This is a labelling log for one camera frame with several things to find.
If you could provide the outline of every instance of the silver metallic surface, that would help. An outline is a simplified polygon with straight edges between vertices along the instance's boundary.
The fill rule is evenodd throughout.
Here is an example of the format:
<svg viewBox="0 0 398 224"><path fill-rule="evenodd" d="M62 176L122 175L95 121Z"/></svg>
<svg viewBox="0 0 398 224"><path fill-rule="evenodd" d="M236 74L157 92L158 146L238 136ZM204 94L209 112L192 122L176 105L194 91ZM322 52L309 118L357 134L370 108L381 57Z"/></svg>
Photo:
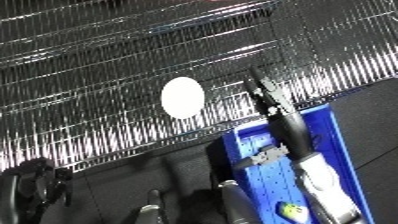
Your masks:
<svg viewBox="0 0 398 224"><path fill-rule="evenodd" d="M267 69L299 107L394 77L387 0L0 1L0 171L45 156L80 171L257 119L244 91ZM206 91L162 110L170 79Z"/></svg>

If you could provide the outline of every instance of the black floor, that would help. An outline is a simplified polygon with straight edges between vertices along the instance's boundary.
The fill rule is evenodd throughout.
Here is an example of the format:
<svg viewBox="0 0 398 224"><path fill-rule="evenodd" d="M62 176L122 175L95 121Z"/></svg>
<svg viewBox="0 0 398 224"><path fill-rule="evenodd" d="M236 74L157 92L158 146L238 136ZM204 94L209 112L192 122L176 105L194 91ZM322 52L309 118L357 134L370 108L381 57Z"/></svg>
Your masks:
<svg viewBox="0 0 398 224"><path fill-rule="evenodd" d="M376 223L396 223L398 211L397 89L398 80L390 80L332 103ZM218 142L209 142L81 173L75 180L73 207L51 207L42 223L133 223L152 188L165 192L171 223L224 223L209 191L207 155L218 150Z"/></svg>

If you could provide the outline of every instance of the perforated blue panel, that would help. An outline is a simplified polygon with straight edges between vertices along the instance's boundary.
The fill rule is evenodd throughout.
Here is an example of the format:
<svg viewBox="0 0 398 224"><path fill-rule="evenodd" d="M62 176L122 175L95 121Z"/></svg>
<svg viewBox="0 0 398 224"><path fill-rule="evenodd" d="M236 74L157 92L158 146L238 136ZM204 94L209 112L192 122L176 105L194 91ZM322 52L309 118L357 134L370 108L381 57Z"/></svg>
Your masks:
<svg viewBox="0 0 398 224"><path fill-rule="evenodd" d="M327 162L340 176L344 191L359 206L369 223L373 218L362 194L349 155L339 133L333 113L328 105L303 111L312 136L318 136L316 150L323 153ZM272 144L267 123L253 122L228 132L224 136L227 154L232 164L258 153L259 148ZM308 206L294 182L290 160L282 159L235 172L242 188L254 201L264 223L290 223L276 212L278 202ZM307 223L318 223L311 215Z"/></svg>

